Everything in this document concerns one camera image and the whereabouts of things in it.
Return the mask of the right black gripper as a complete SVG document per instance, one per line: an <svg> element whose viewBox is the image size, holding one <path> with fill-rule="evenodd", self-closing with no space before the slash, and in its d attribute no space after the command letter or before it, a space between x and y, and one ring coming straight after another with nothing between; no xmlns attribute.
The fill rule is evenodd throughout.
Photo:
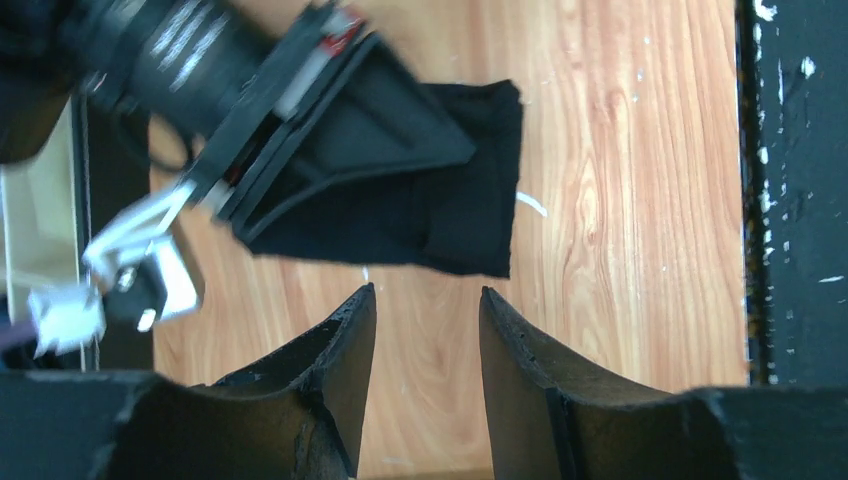
<svg viewBox="0 0 848 480"><path fill-rule="evenodd" d="M186 189L245 242L336 185L463 165L475 150L348 6L307 6L278 41L212 8L185 80L214 109Z"/></svg>

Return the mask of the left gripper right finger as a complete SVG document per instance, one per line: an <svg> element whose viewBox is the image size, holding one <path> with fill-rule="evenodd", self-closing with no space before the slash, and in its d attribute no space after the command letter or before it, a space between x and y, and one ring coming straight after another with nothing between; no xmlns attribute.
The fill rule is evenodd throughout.
<svg viewBox="0 0 848 480"><path fill-rule="evenodd" d="M705 393L671 394L616 374L491 287L481 292L479 345L496 478L735 478Z"/></svg>

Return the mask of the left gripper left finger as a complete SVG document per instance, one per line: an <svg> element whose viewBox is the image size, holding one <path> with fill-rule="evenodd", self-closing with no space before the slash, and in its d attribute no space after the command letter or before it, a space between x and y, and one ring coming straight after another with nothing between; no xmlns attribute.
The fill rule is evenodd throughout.
<svg viewBox="0 0 848 480"><path fill-rule="evenodd" d="M210 385L148 378L107 450L105 479L349 479L357 474L376 292Z"/></svg>

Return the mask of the black underwear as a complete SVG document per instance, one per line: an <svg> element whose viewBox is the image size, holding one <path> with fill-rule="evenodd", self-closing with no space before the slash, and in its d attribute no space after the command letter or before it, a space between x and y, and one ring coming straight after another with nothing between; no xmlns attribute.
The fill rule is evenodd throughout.
<svg viewBox="0 0 848 480"><path fill-rule="evenodd" d="M338 186L283 214L247 243L248 250L509 277L523 138L520 91L510 80L428 89L476 145L467 164Z"/></svg>

